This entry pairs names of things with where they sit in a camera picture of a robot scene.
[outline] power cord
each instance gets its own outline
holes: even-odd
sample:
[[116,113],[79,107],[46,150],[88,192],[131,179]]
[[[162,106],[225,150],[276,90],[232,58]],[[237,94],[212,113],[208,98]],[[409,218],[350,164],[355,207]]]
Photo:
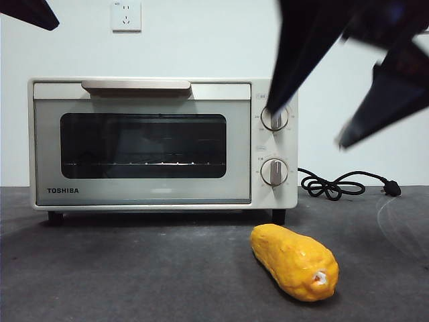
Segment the power cord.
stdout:
[[[388,180],[382,176],[378,176],[376,174],[365,172],[365,171],[352,171],[348,172],[342,176],[339,176],[334,181],[327,181],[313,172],[308,171],[303,168],[298,168],[298,171],[308,174],[301,181],[301,187],[307,190],[308,194],[311,197],[319,197],[322,193],[325,193],[326,197],[331,201],[338,201],[342,197],[342,195],[362,195],[365,192],[365,186],[359,182],[355,181],[343,181],[343,179],[348,176],[354,176],[356,174],[361,174],[363,176],[370,176],[372,178],[376,178],[380,180],[384,184],[384,188],[381,192],[385,192],[387,195],[396,197],[401,195],[401,188],[397,184],[396,181]],[[350,191],[341,188],[340,186],[355,186],[359,188],[357,191]]]

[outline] gray surface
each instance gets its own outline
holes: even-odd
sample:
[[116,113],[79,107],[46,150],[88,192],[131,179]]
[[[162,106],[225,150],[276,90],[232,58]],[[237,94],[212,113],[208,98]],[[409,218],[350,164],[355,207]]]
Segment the gray surface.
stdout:
[[286,226],[332,250],[336,294],[300,303],[253,257],[247,214],[73,214],[3,188],[1,314],[12,321],[429,321],[429,187],[339,202],[300,191]]

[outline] dark blurry object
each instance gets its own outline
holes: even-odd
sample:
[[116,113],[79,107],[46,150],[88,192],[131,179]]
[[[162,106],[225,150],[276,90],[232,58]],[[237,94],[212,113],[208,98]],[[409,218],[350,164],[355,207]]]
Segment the dark blurry object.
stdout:
[[1,0],[0,13],[46,30],[53,30],[60,24],[44,0]]
[[349,147],[429,105],[429,57],[412,42],[429,22],[429,1],[280,0],[282,32],[267,109],[287,104],[338,37],[387,50],[368,95],[340,134]]

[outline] oven foot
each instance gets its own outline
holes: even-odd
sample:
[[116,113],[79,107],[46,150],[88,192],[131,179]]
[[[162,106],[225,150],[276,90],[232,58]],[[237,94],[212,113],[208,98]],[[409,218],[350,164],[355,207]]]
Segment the oven foot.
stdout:
[[273,209],[271,213],[271,222],[282,226],[285,222],[286,209]]
[[64,222],[64,214],[56,213],[55,211],[48,211],[49,226],[61,226]]

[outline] oven handle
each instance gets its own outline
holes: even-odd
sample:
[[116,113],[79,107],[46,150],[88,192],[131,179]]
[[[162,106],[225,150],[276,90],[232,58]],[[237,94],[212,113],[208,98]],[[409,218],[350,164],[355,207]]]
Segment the oven handle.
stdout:
[[82,88],[100,97],[189,97],[186,80],[83,80]]

